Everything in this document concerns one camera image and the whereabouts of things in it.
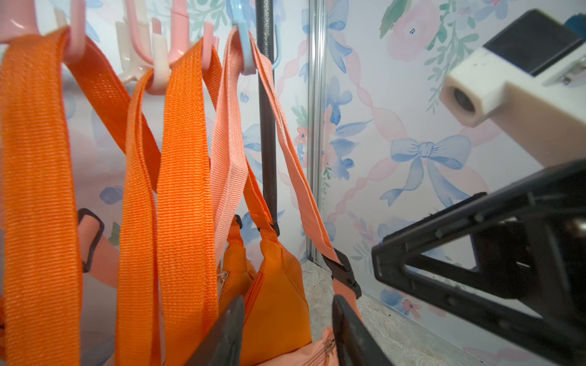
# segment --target zipper pull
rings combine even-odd
[[[228,271],[224,271],[224,272],[220,273],[218,275],[218,283],[219,284],[224,283],[227,278],[228,278]]]
[[[336,341],[335,340],[331,340],[330,342],[328,342],[328,344],[326,345],[326,352],[329,354],[333,353],[333,348],[336,345]]]

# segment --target metal rod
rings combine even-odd
[[[307,177],[318,208],[322,207],[323,166],[322,156],[322,123],[325,104],[325,50],[327,11],[325,0],[309,0],[309,83],[308,83],[308,136],[307,136]],[[307,258],[326,267],[322,256],[311,239],[307,237]]]
[[[274,57],[272,0],[256,0],[257,44],[260,52],[271,62]],[[260,143],[263,162],[263,196],[277,224],[277,151],[275,117],[263,83],[258,79],[258,106],[260,109]]]

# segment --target floor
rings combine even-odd
[[[305,296],[309,303],[314,341],[332,325],[332,280],[330,273],[313,262],[302,264]],[[415,321],[396,313],[364,294],[358,299],[364,324],[395,366],[480,366],[462,351]]]

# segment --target black metal pole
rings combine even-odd
[[[256,16],[258,48],[263,55],[272,61],[274,58],[272,0],[256,0]],[[272,221],[276,226],[277,151],[275,145],[275,118],[272,114],[271,102],[260,78],[258,79],[258,106],[260,110],[260,143],[263,159],[263,196],[271,212]]]

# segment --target floral wallpaper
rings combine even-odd
[[[364,292],[485,364],[550,365],[378,282],[370,251],[386,235],[429,214],[541,169],[491,121],[477,128],[460,125],[439,102],[440,89],[450,70],[527,10],[540,8],[565,22],[586,12],[586,4],[582,0],[326,0],[326,4],[327,88],[319,204],[334,246],[350,258]],[[467,238],[425,254],[464,268],[476,265]],[[503,302],[526,310],[518,302]]]
[[[214,24],[214,35],[220,38],[219,53],[223,59],[224,45],[231,30],[230,0],[188,0],[190,37],[198,39],[203,22]],[[244,2],[244,14],[255,34],[254,1]],[[282,60],[275,69],[275,85],[289,121],[298,154],[306,165],[308,29],[303,27],[304,9],[308,0],[274,0],[274,21],[281,27]],[[53,7],[64,10],[69,17],[69,0],[36,0],[36,11],[41,33],[56,29]],[[122,0],[86,0],[86,34],[98,45],[117,73],[122,73],[118,52],[115,22],[122,21]],[[172,0],[146,0],[147,15],[157,17],[164,35],[169,37]],[[81,93],[72,75],[63,68],[63,95],[69,124],[71,156],[76,200],[79,207],[95,212],[104,221],[104,234],[117,245],[120,237],[122,201],[124,199],[125,157],[110,137],[104,124]],[[127,85],[132,93],[134,83]],[[259,182],[262,182],[260,125],[258,111],[258,78],[256,75],[239,79],[238,96],[242,115],[242,133],[248,161]],[[143,113],[162,146],[163,107],[165,98],[145,95]],[[211,142],[215,111],[205,92],[208,143]],[[292,190],[284,157],[277,153],[278,219],[281,222],[280,240],[299,258],[305,255],[305,237],[300,232],[301,218]],[[247,255],[259,266],[262,261],[260,236],[250,219],[244,200],[238,212],[243,219],[242,236]],[[115,327],[116,291],[89,276],[84,276],[82,314],[83,365],[101,364],[103,354],[111,354]]]

